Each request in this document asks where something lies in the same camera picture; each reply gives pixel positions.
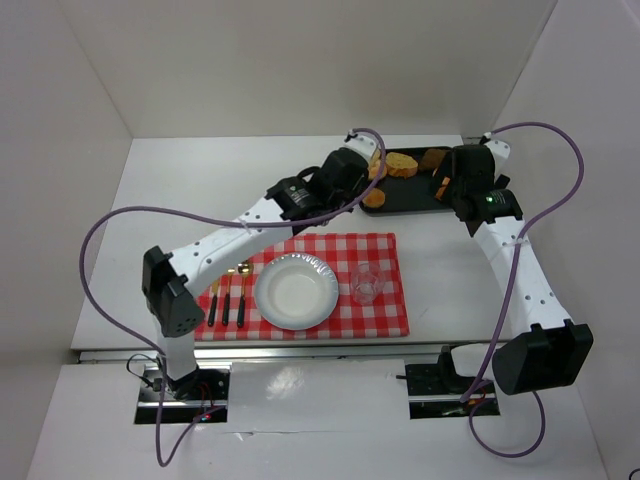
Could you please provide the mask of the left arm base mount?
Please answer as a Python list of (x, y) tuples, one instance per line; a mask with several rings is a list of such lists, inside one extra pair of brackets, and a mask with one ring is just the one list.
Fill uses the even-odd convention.
[[(134, 423), (156, 422), (161, 394), (162, 375), (157, 358), (144, 353), (133, 354), (125, 364), (126, 371), (139, 384)], [(161, 412), (162, 424), (188, 424), (197, 418), (203, 424), (226, 423), (231, 380), (229, 364), (204, 363), (196, 377), (177, 389), (170, 382), (165, 388)]]

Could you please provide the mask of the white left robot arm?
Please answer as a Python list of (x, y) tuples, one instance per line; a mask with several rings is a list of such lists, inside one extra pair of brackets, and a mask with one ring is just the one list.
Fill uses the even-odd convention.
[(142, 292), (157, 321), (159, 364), (173, 393), (182, 396), (197, 382), (194, 332), (206, 317), (198, 297), (242, 261), (351, 210), (382, 149), (372, 134), (352, 131), (321, 166), (279, 180), (230, 223), (171, 252), (155, 246), (144, 254)]

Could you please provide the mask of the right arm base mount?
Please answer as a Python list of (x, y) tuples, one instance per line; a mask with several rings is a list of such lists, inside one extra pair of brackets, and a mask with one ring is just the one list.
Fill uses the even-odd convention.
[(494, 385), (480, 387), (466, 402), (460, 397), (471, 386), (472, 376), (456, 373), (451, 349), (441, 349), (435, 360), (407, 363), (404, 372), (395, 376), (407, 390), (411, 420), (450, 419), (499, 416), (500, 408)]

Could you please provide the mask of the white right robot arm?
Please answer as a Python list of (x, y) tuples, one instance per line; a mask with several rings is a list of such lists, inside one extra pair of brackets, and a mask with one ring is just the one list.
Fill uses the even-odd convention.
[(508, 179), (497, 172), (510, 153), (501, 141), (463, 145), (444, 156), (432, 178), (434, 196), (452, 207), (489, 262), (507, 307), (499, 314), (512, 339), (444, 347), (445, 381), (470, 396), (488, 380), (507, 395), (573, 384), (593, 345), (555, 296), (523, 229), (526, 219)]

